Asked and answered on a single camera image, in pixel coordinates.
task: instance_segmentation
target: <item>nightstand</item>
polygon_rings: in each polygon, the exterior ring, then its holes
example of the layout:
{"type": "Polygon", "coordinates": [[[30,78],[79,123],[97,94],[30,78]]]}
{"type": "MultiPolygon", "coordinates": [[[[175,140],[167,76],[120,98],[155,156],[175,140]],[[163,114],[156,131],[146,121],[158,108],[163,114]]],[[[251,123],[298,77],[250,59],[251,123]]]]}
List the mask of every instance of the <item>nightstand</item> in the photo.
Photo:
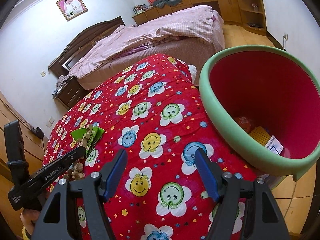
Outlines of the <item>nightstand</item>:
{"type": "Polygon", "coordinates": [[[62,90],[53,96],[61,104],[63,104],[67,109],[72,108],[76,103],[78,103],[82,98],[84,98],[90,91],[84,90],[82,86],[78,83],[75,77],[70,78],[62,90]]]}

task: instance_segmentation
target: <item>human hand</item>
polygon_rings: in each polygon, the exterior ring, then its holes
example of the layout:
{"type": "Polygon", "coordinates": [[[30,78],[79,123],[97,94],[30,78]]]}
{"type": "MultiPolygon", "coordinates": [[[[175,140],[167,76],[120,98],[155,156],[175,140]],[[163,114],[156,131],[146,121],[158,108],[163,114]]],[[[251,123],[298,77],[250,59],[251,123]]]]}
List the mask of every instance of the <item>human hand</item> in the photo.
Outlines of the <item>human hand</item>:
{"type": "Polygon", "coordinates": [[[34,222],[38,220],[40,211],[33,209],[24,209],[20,215],[20,219],[23,223],[23,226],[26,228],[27,232],[32,235],[33,230],[35,229],[34,222]]]}

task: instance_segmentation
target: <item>picture frame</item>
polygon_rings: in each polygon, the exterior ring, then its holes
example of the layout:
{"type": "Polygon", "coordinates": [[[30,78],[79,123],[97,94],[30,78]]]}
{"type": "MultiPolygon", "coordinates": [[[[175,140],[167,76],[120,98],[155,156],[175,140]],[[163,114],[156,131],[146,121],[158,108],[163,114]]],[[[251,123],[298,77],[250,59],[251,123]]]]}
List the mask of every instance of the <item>picture frame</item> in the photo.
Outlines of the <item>picture frame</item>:
{"type": "Polygon", "coordinates": [[[67,21],[88,11],[82,0],[59,0],[56,4],[67,21]]]}

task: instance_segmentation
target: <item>pink blanket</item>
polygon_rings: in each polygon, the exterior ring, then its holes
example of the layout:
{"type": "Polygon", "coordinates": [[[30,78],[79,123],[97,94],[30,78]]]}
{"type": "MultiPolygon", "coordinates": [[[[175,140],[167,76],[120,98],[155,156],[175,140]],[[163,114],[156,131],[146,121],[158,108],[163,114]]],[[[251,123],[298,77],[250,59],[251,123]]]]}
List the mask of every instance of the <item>pink blanket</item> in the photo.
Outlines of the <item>pink blanket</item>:
{"type": "Polygon", "coordinates": [[[69,71],[68,76],[82,78],[117,57],[124,50],[147,42],[157,42],[168,37],[186,36],[198,38],[208,44],[214,42],[213,11],[200,5],[162,16],[137,27],[121,25],[110,36],[99,41],[69,71]]]}

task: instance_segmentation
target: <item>wooden headboard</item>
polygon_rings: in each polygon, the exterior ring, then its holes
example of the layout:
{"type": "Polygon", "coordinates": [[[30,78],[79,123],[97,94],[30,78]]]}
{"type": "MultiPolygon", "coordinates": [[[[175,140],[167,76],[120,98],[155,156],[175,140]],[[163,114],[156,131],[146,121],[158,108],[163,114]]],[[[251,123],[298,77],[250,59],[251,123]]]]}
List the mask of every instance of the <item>wooden headboard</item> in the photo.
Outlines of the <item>wooden headboard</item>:
{"type": "Polygon", "coordinates": [[[92,25],[79,33],[63,50],[63,52],[50,63],[48,69],[56,77],[65,76],[69,69],[76,64],[95,44],[111,35],[120,25],[125,25],[121,17],[92,25]]]}

